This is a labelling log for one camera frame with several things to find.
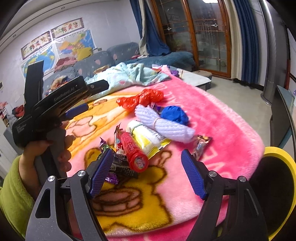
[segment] blue curtain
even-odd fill
[[[142,38],[142,17],[139,1],[130,0],[130,3],[136,18],[140,37]],[[144,5],[146,15],[147,51],[149,53],[149,56],[161,56],[169,54],[169,47],[164,42],[162,42],[160,37],[158,36],[158,32],[156,30],[152,14],[146,3],[146,0],[144,1]]]
[[[233,0],[239,17],[242,32],[242,81],[258,84],[259,78],[259,40],[256,22],[249,0]]]

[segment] red cylindrical container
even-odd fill
[[[128,158],[130,168],[136,172],[145,171],[149,164],[148,157],[137,146],[131,135],[124,131],[121,132],[120,141]]]

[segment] hand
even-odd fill
[[[69,122],[63,122],[61,128],[65,128]],[[71,170],[72,166],[69,160],[71,159],[71,153],[67,150],[75,140],[75,136],[69,135],[65,138],[65,150],[58,157],[60,162],[60,169],[64,172]],[[19,173],[20,178],[23,182],[24,187],[27,192],[33,197],[34,200],[37,199],[41,186],[39,183],[37,171],[34,167],[34,159],[40,156],[46,151],[46,149],[52,145],[52,141],[33,141],[30,142],[24,149],[24,153],[20,157],[19,163]]]

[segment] pink blanket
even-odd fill
[[[172,80],[150,88],[164,92],[165,100],[160,105],[180,106],[187,113],[196,134],[213,137],[201,161],[209,170],[215,170],[223,177],[237,178],[243,175],[249,178],[264,152],[259,135],[214,96],[171,77]],[[142,89],[131,87],[96,100],[90,104],[89,114],[72,121],[67,134],[75,134],[77,139],[71,149],[73,167],[68,176],[87,166],[87,160],[97,153],[100,136],[111,143],[115,126],[121,123],[121,127],[126,128],[127,123],[135,119],[133,113],[127,114],[121,107],[109,106],[118,97],[131,96]],[[104,184],[100,197],[94,201],[94,207],[109,240],[186,239],[203,202],[194,194],[182,167],[180,156],[185,148],[192,150],[192,145],[171,142],[163,152],[150,159],[149,168],[138,180],[131,179],[117,187]],[[128,203],[126,200],[120,203],[125,197],[124,192],[133,192],[135,198]],[[227,201],[224,200],[218,223],[225,218],[226,209]]]

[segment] blue blanket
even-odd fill
[[[188,69],[195,66],[193,54],[190,52],[172,52],[165,56],[151,56],[142,59],[131,59],[124,63],[143,63],[145,67],[152,68],[152,64],[170,65],[180,69]]]

